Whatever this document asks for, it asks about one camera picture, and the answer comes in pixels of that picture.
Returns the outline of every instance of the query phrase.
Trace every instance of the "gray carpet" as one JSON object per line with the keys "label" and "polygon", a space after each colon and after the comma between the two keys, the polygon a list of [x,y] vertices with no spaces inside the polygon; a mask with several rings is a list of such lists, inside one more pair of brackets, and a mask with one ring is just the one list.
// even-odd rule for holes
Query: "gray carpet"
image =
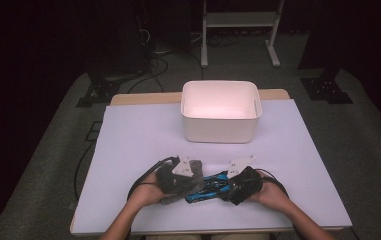
{"label": "gray carpet", "polygon": [[[330,105],[311,101],[300,82],[301,77],[317,76],[320,71],[297,71],[306,35],[278,35],[276,51],[282,66],[273,68],[264,40],[266,36],[233,38],[236,44],[208,49],[209,67],[204,79],[230,79],[254,82],[258,88],[283,88],[302,114],[314,143],[343,200],[360,239],[381,239],[381,114],[369,100],[360,82],[341,70],[336,78],[353,104]],[[200,48],[192,49],[199,58]],[[158,77],[166,92],[181,91],[185,82],[201,78],[195,57],[177,51],[162,57],[168,70]],[[165,63],[152,61],[153,73]],[[125,93],[138,80],[124,83]],[[65,96],[47,128],[25,173],[3,214],[0,239],[97,239],[76,237],[69,225],[77,201],[74,173],[90,142],[85,141],[94,121],[101,121],[106,104],[76,108],[90,85],[86,74],[79,77]],[[137,85],[134,93],[159,92],[153,80]],[[86,154],[78,172],[81,190],[93,149]],[[349,229],[333,232],[338,239],[356,239]],[[278,239],[297,239],[292,232]]]}

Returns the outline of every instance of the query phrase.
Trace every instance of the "hand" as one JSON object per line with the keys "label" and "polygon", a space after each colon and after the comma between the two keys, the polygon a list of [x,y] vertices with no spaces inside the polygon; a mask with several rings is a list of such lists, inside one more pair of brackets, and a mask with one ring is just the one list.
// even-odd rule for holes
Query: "hand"
{"label": "hand", "polygon": [[139,185],[128,199],[129,203],[134,206],[142,208],[155,203],[158,203],[162,198],[167,195],[157,185],[155,172],[149,174],[143,183]]}
{"label": "hand", "polygon": [[[258,173],[262,177],[266,176],[261,171],[258,171]],[[271,182],[264,182],[261,191],[254,193],[249,199],[279,211],[283,211],[293,204],[286,194],[284,194],[277,185]]]}

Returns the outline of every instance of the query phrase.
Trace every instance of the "white plastic bin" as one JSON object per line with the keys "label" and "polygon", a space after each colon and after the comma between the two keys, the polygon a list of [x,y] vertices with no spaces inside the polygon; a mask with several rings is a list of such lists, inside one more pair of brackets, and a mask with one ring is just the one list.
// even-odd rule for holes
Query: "white plastic bin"
{"label": "white plastic bin", "polygon": [[181,114],[188,141],[247,143],[262,108],[255,84],[246,81],[190,81],[183,87]]}

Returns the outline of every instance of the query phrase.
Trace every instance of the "forearm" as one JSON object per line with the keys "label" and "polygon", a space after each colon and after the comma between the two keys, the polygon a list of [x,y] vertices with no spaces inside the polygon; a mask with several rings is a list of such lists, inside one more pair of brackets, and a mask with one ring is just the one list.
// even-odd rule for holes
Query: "forearm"
{"label": "forearm", "polygon": [[122,240],[128,234],[128,231],[131,228],[131,224],[134,221],[137,213],[141,210],[141,207],[134,206],[131,203],[125,204],[124,208],[102,235],[100,239],[107,240]]}
{"label": "forearm", "polygon": [[335,239],[330,233],[320,228],[308,215],[306,215],[293,202],[289,203],[282,212],[290,219],[299,232],[308,240]]}

